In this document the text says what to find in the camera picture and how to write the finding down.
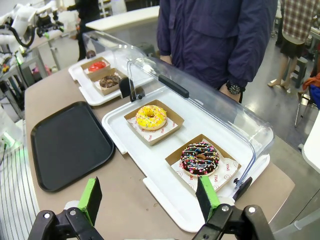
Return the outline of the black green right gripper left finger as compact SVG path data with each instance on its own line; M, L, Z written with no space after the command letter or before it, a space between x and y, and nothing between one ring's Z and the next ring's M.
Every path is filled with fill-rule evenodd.
M90 178L75 206L55 214L51 210L40 211L32 225L29 240L101 240L95 228L103 194L97 177Z

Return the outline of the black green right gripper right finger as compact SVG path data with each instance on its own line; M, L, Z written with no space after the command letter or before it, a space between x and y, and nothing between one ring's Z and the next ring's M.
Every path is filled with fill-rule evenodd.
M258 205L248 205L241 210L234 205L220 203L207 176L198 178L195 194L205 223L193 237L194 240L220 240L224 235L233 235L237 240L275 238Z

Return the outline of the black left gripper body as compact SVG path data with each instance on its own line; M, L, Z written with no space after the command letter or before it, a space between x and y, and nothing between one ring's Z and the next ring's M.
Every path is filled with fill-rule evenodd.
M49 13L43 12L37 15L37 20L35 22L36 34L39 38L45 36L49 37L49 31L61 31L64 32L64 24L59 21L59 16L57 11L52 12L52 17Z

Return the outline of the person's left hand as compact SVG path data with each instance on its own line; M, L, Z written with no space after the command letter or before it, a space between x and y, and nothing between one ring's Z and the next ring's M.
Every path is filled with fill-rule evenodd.
M228 88L227 85L224 84L221 86L221 88L219 89L219 91L223 94L225 94L226 96L228 96L229 98L235 100L238 103L242 102L242 93L238 93L238 94L232 94Z

